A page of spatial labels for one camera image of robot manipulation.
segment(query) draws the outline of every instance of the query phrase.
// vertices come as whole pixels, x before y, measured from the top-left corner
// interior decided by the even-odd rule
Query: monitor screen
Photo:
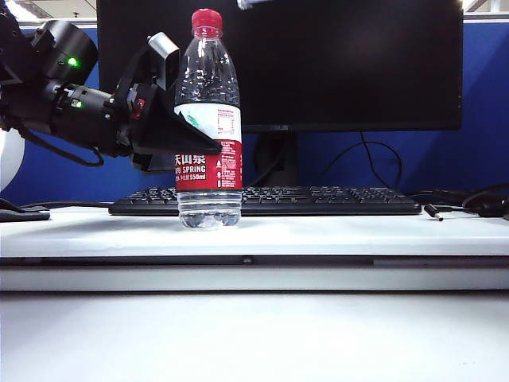
[[[460,127],[458,0],[99,1],[99,78],[112,92],[148,35],[185,51],[191,15],[223,15],[244,132]]]

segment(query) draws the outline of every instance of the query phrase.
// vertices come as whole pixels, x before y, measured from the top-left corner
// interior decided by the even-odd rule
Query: white desk
[[[4,295],[2,382],[506,382],[508,294]]]
[[[2,224],[0,236],[2,258],[33,258],[34,262],[30,267],[2,267],[3,290],[509,288],[504,258],[509,255],[509,221],[461,212],[445,214],[443,222],[426,214],[248,217],[236,227],[203,231],[183,228],[173,217],[57,209],[50,221]],[[123,259],[123,265],[93,263],[97,256]],[[148,263],[126,265],[139,256]],[[153,261],[163,256],[172,260]],[[202,263],[192,262],[200,256]],[[213,262],[221,256],[226,263]],[[251,261],[245,256],[253,256],[251,265],[243,265],[243,260]],[[278,263],[282,256],[307,260]],[[345,256],[350,263],[342,262]],[[355,261],[366,256],[369,263]],[[461,256],[479,261],[454,260]],[[40,258],[89,262],[87,266],[38,267]],[[182,259],[181,264],[175,259]]]
[[[174,218],[60,209],[51,221],[2,224],[2,258],[34,262],[0,267],[3,290],[145,291],[4,292],[2,381],[505,382],[507,292],[305,293],[508,288],[509,270],[494,260],[503,264],[509,255],[509,222],[445,216],[444,222],[425,215],[245,218],[236,228],[208,232],[186,230]],[[221,255],[239,263],[249,255],[254,262],[38,265],[41,257],[175,261]],[[366,267],[257,265],[285,255],[374,260]],[[407,263],[399,262],[404,255],[410,255],[403,258]],[[478,267],[454,261],[467,261],[465,255],[471,265],[479,259]]]

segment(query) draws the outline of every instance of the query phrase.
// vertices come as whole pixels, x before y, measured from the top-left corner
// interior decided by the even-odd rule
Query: black device
[[[130,156],[140,170],[154,169],[171,152],[216,154],[220,144],[173,113],[168,90],[177,78],[178,47],[163,33],[138,46],[112,93],[84,86],[97,61],[85,32],[48,21],[23,34],[0,0],[0,127],[14,128],[39,146],[86,166],[102,154]],[[48,144],[39,131],[93,150],[86,162]]]
[[[120,199],[112,215],[178,216],[175,189],[152,188]],[[247,187],[243,216],[415,215],[419,203],[391,189],[341,187]]]
[[[296,185],[302,131],[452,130],[461,123],[463,10],[457,0],[98,0],[100,87],[146,34],[191,41],[192,12],[224,19],[244,133],[259,133],[264,185]],[[118,41],[129,44],[118,44]]]

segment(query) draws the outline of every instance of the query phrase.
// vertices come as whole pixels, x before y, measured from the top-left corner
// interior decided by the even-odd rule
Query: robotic arm
[[[134,167],[172,152],[217,154],[219,143],[173,113],[168,90],[178,73],[179,50],[163,33],[131,59],[114,94],[84,86],[97,61],[85,32],[66,21],[48,21],[23,34],[0,0],[0,127],[85,166],[102,154],[130,156]],[[33,131],[92,150],[87,162],[54,147]]]

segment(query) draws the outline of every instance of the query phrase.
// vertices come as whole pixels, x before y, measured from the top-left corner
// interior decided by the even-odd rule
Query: bottle label
[[[176,154],[177,191],[242,189],[242,134],[240,109],[221,103],[185,103],[176,114],[221,143],[220,154]]]

